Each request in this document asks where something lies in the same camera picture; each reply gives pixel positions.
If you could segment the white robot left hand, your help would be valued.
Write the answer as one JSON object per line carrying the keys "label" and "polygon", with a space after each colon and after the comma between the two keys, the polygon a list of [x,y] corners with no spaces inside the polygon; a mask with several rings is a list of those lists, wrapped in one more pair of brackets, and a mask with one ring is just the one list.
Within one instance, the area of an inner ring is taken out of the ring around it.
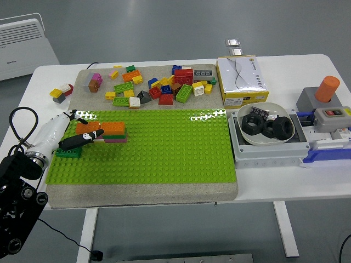
{"label": "white robot left hand", "polygon": [[88,124],[77,114],[76,110],[63,112],[41,127],[33,141],[33,147],[29,148],[25,155],[42,157],[43,161],[47,163],[51,160],[52,153],[56,149],[60,148],[67,151],[78,148],[92,142],[104,133],[104,130],[96,128],[90,133],[63,139],[70,122],[74,119],[84,125]]}

